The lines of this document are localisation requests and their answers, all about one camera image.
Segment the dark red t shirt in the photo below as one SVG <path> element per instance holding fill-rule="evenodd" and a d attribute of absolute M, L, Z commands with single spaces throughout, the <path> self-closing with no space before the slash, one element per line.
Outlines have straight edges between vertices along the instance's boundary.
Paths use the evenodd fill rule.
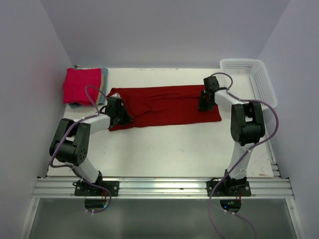
<path fill-rule="evenodd" d="M 118 124 L 109 131 L 222 121 L 217 106 L 206 112 L 198 109 L 203 90 L 203 85 L 112 88 L 108 96 L 119 94 L 133 121 L 124 126 Z"/>

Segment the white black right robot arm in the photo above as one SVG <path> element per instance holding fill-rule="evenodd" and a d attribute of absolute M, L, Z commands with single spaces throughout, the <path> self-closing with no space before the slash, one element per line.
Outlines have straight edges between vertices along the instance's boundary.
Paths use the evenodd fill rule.
<path fill-rule="evenodd" d="M 252 147 L 265 135 L 265 124 L 260 102 L 251 102 L 231 95 L 221 87 L 216 76 L 204 78 L 198 109 L 209 112 L 214 106 L 223 106 L 231 112 L 230 132 L 234 140 L 231 161 L 225 170 L 225 179 L 212 178 L 206 182 L 210 196 L 251 196 L 247 168 Z"/>

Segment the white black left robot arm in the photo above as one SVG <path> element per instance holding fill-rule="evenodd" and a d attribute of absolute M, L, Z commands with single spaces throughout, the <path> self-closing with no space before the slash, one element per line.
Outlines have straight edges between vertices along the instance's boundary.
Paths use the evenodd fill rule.
<path fill-rule="evenodd" d="M 115 126 L 124 126 L 133 121 L 128 114 L 124 101 L 120 97 L 109 97 L 107 104 L 95 115 L 79 120 L 62 119 L 59 122 L 49 154 L 50 167 L 68 167 L 79 178 L 73 183 L 75 196 L 116 197 L 118 181 L 104 181 L 102 173 L 88 158 L 90 136 L 111 130 Z"/>

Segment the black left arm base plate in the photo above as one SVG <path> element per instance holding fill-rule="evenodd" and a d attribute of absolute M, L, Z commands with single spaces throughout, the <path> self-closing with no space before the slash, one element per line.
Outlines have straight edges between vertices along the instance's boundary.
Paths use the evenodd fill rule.
<path fill-rule="evenodd" d="M 83 197 L 117 197 L 120 188 L 119 181 L 102 181 L 99 185 L 92 186 L 84 181 L 78 180 L 73 182 L 72 185 L 75 187 L 74 195 Z"/>

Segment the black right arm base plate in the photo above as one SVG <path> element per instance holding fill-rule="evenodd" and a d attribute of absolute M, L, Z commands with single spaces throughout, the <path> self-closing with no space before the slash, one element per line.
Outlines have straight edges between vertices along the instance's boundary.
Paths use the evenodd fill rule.
<path fill-rule="evenodd" d="M 211 180 L 206 181 L 206 191 L 208 197 L 211 195 L 212 190 L 218 184 L 217 178 L 213 178 Z M 226 188 L 224 183 L 222 182 L 217 188 L 214 190 L 213 197 L 250 197 L 252 196 L 249 182 L 246 181 L 245 184 L 238 187 L 229 187 Z"/>

